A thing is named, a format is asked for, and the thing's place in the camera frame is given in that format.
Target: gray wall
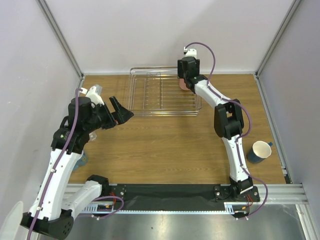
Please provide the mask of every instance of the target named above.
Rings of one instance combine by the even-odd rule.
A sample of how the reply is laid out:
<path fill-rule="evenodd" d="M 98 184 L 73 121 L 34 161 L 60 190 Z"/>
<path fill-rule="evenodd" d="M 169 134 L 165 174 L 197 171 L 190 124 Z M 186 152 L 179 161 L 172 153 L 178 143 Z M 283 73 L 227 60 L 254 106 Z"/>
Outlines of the gray wall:
<path fill-rule="evenodd" d="M 0 1 L 0 226 L 42 182 L 79 78 L 35 0 Z M 26 239 L 21 234 L 17 239 Z"/>
<path fill-rule="evenodd" d="M 320 229 L 320 1 L 304 0 L 260 80 L 294 183 L 303 183 Z"/>

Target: white object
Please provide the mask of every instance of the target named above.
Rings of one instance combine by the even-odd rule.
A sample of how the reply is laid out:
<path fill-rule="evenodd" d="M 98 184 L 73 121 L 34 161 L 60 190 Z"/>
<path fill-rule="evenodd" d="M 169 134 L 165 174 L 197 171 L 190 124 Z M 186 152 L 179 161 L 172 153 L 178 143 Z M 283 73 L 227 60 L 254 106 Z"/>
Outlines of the white object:
<path fill-rule="evenodd" d="M 36 214 L 37 207 L 39 205 L 41 195 L 44 191 L 45 184 L 48 180 L 49 174 L 51 173 L 52 167 L 55 164 L 60 153 L 60 149 L 51 151 L 49 166 L 46 171 L 44 180 L 42 182 L 40 191 L 32 207 L 29 210 L 29 212 L 31 212 L 32 217 L 34 217 Z M 44 217 L 47 217 L 50 221 L 58 219 L 60 217 L 61 205 L 68 180 L 70 178 L 74 166 L 76 165 L 76 162 L 81 158 L 81 156 L 82 154 L 74 152 L 71 154 L 63 154 L 58 166 L 56 167 L 56 169 L 54 169 L 55 173 L 53 174 L 48 189 L 46 191 L 46 195 L 42 204 L 42 210 L 39 213 L 38 219 L 43 219 Z"/>
<path fill-rule="evenodd" d="M 195 49 L 187 49 L 184 48 L 184 50 L 186 51 L 185 57 L 194 57 L 197 58 L 197 50 Z"/>
<path fill-rule="evenodd" d="M 91 102 L 94 104 L 101 104 L 105 105 L 105 102 L 103 101 L 102 97 L 100 96 L 102 87 L 98 84 L 90 87 L 90 89 L 81 88 L 82 93 L 85 94 L 86 97 L 90 98 Z"/>
<path fill-rule="evenodd" d="M 252 150 L 255 155 L 259 158 L 266 159 L 271 155 L 271 147 L 265 141 L 256 141 L 253 146 Z"/>
<path fill-rule="evenodd" d="M 79 213 L 81 213 L 93 199 L 96 199 L 101 195 L 101 191 L 101 184 L 96 181 L 86 181 L 79 191 L 63 201 L 61 208 L 64 210 L 71 209 L 71 216 L 73 219 L 76 219 Z"/>

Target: white wall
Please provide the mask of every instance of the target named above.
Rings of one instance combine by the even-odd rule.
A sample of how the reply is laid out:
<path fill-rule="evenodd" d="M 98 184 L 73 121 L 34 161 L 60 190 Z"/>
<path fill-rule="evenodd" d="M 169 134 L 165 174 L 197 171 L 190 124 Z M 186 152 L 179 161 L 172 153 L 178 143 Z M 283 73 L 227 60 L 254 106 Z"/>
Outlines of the white wall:
<path fill-rule="evenodd" d="M 1 226 L 35 200 L 79 78 L 35 0 L 0 1 L 0 33 Z"/>
<path fill-rule="evenodd" d="M 261 75 L 293 183 L 320 229 L 320 1 L 302 1 Z"/>
<path fill-rule="evenodd" d="M 255 71 L 292 1 L 47 0 L 85 73 L 176 65 L 194 41 L 213 48 L 217 72 Z M 210 53 L 197 49 L 211 70 Z"/>

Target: metal floor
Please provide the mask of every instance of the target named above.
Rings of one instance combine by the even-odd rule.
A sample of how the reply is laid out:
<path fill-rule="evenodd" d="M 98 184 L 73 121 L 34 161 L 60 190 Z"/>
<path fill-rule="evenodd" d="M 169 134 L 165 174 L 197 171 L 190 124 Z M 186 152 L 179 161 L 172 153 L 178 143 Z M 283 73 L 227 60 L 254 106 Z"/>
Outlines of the metal floor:
<path fill-rule="evenodd" d="M 305 240 L 296 205 L 265 205 L 249 220 L 231 215 L 116 214 L 77 218 L 67 240 Z"/>

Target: blue mug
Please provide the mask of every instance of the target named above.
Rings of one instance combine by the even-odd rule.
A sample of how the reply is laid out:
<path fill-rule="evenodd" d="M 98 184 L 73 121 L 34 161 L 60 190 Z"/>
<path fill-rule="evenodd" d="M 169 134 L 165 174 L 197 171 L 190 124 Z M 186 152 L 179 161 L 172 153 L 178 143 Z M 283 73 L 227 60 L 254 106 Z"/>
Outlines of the blue mug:
<path fill-rule="evenodd" d="M 261 163 L 271 155 L 272 145 L 272 142 L 256 141 L 246 155 L 246 159 L 253 164 Z"/>

